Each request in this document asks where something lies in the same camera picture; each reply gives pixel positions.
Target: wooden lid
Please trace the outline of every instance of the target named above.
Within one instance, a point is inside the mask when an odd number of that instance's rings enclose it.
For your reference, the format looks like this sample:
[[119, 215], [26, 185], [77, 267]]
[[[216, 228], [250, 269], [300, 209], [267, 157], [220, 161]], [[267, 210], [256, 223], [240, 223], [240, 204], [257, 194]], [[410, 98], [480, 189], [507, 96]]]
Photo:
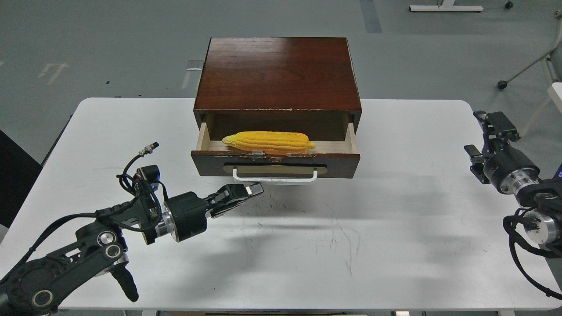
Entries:
[[212, 38], [194, 112], [345, 111], [361, 103], [346, 38]]

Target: chair wheel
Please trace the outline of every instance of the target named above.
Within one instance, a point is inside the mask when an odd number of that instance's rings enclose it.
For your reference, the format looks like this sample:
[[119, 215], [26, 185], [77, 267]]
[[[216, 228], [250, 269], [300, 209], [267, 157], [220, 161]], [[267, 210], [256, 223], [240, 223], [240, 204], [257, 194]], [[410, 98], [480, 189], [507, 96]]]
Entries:
[[507, 81], [500, 80], [500, 81], [497, 82], [497, 88], [499, 90], [503, 90], [503, 89], [505, 89], [505, 87], [507, 87]]

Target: cable connector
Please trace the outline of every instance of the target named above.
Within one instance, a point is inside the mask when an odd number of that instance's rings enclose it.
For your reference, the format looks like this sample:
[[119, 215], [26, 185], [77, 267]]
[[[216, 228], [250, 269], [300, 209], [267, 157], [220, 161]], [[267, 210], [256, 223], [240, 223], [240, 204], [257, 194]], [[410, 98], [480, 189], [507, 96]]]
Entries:
[[144, 157], [145, 155], [152, 154], [152, 151], [158, 147], [159, 144], [154, 142], [148, 146], [145, 146], [141, 151], [139, 151], [139, 156]]

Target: white table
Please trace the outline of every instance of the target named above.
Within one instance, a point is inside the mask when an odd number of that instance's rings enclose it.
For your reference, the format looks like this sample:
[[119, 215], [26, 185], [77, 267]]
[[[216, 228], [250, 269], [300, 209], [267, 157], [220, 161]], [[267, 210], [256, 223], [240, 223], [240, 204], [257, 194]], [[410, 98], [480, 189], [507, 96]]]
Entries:
[[554, 82], [548, 89], [550, 98], [556, 104], [556, 107], [562, 113], [562, 82]]
[[[157, 164], [170, 196], [216, 191], [231, 178], [200, 177], [189, 156], [193, 99], [84, 100], [0, 245], [0, 274], [55, 219], [129, 199], [115, 175]], [[182, 243], [146, 246], [125, 232], [140, 299], [109, 275], [71, 294], [63, 309], [502, 310], [552, 309], [511, 261], [501, 220], [513, 196], [483, 186], [463, 145], [482, 145], [463, 101], [363, 100], [354, 179], [270, 186]], [[72, 242], [67, 224], [37, 256]], [[558, 290], [544, 259], [520, 251], [531, 275]]]

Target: drawer front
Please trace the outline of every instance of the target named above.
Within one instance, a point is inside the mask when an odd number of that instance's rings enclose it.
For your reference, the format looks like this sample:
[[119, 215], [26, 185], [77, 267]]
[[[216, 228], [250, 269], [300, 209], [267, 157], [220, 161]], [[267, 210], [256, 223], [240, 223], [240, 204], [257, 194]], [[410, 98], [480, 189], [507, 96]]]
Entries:
[[241, 175], [248, 177], [309, 177], [306, 169], [318, 170], [319, 178], [353, 178], [359, 163], [359, 154], [289, 154], [287, 156], [256, 156], [226, 153], [224, 151], [191, 152], [199, 175], [229, 177], [238, 166]]

